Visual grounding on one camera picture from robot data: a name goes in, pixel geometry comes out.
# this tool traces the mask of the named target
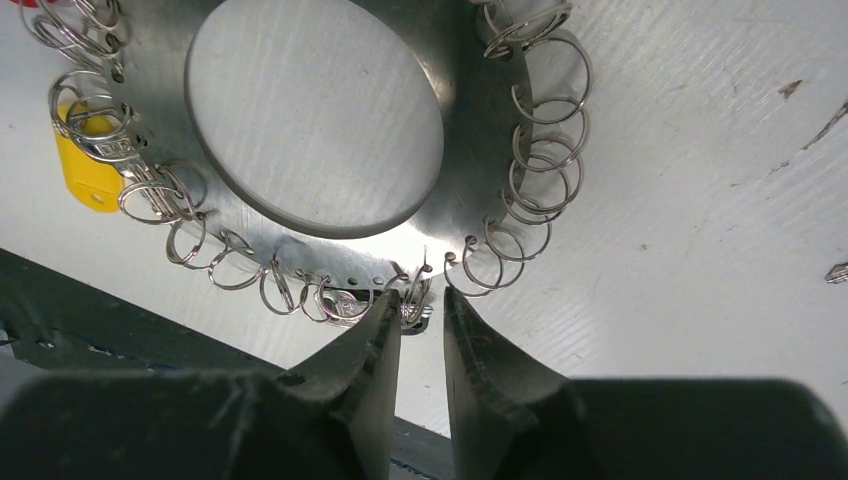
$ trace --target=white table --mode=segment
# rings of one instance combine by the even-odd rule
[[[543,260],[476,307],[566,375],[787,377],[848,424],[848,285],[822,279],[848,260],[848,120],[802,150],[848,100],[848,3],[575,3],[597,74],[585,190]],[[338,335],[212,288],[167,262],[166,229],[68,194],[46,107],[68,65],[15,8],[0,3],[0,247],[283,367]],[[562,72],[543,57],[544,92]],[[404,340],[396,413],[448,435],[439,302]]]

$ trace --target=yellow plastic tag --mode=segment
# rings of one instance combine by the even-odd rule
[[[59,115],[67,118],[70,105],[59,107]],[[113,130],[107,118],[94,117],[85,122],[83,131],[89,135],[103,135]],[[118,197],[124,189],[124,179],[111,165],[97,163],[77,148],[70,139],[56,133],[59,159],[68,191],[80,203],[102,213],[117,212]]]

